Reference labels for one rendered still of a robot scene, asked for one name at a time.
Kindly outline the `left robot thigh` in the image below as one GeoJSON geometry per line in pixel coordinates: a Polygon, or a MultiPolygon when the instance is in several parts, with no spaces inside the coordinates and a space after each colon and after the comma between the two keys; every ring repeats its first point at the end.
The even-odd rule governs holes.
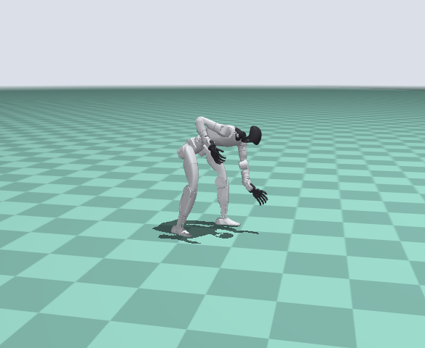
{"type": "Polygon", "coordinates": [[[221,163],[219,165],[214,161],[213,157],[211,156],[210,150],[206,147],[206,145],[204,149],[197,154],[201,157],[204,155],[207,155],[206,156],[207,162],[210,164],[213,170],[215,170],[218,173],[218,177],[215,179],[215,185],[220,189],[224,188],[227,184],[227,175],[226,175],[226,169],[224,167],[224,164],[221,163]]]}

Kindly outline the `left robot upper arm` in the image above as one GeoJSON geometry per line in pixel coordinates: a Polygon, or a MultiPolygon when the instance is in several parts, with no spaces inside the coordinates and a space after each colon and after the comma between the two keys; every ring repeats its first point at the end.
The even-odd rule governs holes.
{"type": "Polygon", "coordinates": [[[238,151],[239,151],[239,158],[240,158],[240,162],[239,162],[239,168],[241,170],[243,169],[247,169],[247,143],[241,143],[238,146],[238,151]]]}

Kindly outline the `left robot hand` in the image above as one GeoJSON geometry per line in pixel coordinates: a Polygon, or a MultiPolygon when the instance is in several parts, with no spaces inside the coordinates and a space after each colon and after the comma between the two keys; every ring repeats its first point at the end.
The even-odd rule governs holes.
{"type": "Polygon", "coordinates": [[[266,200],[268,201],[268,198],[264,195],[264,194],[267,194],[265,191],[263,191],[263,190],[260,190],[260,189],[255,189],[256,187],[252,184],[252,183],[250,183],[250,185],[253,187],[253,190],[251,190],[251,191],[249,191],[250,193],[252,193],[253,194],[253,196],[254,196],[254,198],[256,198],[257,200],[258,200],[258,202],[260,203],[260,206],[261,206],[261,202],[264,204],[264,202],[266,203],[266,200]],[[263,194],[264,193],[264,194],[263,194]],[[263,196],[266,198],[266,200],[265,200],[265,198],[263,197],[263,196]],[[259,200],[259,199],[260,200],[259,200]],[[262,198],[262,199],[261,199],[262,198]],[[264,200],[264,202],[263,202],[263,200],[264,200]],[[260,202],[261,201],[261,202],[260,202]]]}

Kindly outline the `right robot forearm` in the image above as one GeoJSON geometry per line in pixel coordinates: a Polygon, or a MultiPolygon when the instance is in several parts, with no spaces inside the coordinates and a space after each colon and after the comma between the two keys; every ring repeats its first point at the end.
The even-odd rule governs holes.
{"type": "Polygon", "coordinates": [[[198,134],[201,136],[200,138],[202,140],[202,143],[205,144],[206,147],[208,148],[211,145],[210,144],[211,139],[208,136],[208,133],[206,131],[206,127],[205,127],[205,124],[204,124],[204,120],[202,118],[196,119],[196,127],[197,127],[198,134]]]}

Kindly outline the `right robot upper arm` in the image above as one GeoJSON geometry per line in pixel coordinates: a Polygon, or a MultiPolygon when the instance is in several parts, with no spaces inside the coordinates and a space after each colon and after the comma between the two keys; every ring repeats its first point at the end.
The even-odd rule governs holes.
{"type": "MultiPolygon", "coordinates": [[[[223,136],[223,137],[229,137],[231,135],[231,130],[229,129],[229,127],[227,125],[216,123],[216,122],[209,120],[205,117],[198,117],[198,118],[202,118],[204,120],[204,124],[210,130],[215,131],[218,135],[223,136]]],[[[196,121],[195,121],[195,125],[196,125],[196,121]]]]}

